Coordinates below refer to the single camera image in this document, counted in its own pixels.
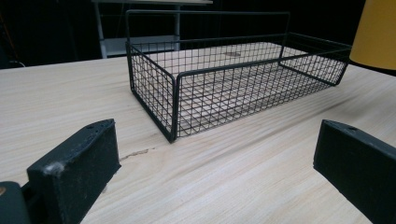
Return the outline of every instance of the wire basket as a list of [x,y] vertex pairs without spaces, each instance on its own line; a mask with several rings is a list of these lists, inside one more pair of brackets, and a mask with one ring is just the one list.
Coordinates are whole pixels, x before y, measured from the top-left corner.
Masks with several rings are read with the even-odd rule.
[[[129,10],[127,23],[133,13],[252,14]],[[287,31],[131,43],[128,27],[131,90],[171,143],[338,85],[350,52],[350,46]]]

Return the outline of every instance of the light wood tabletop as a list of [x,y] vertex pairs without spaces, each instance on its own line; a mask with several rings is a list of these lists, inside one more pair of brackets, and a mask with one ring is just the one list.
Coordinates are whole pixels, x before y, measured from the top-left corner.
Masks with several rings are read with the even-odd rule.
[[114,119],[122,167],[83,223],[369,223],[313,169],[323,119],[396,146],[396,78],[341,84],[169,144],[129,89],[126,58],[0,71],[0,181],[85,125]]

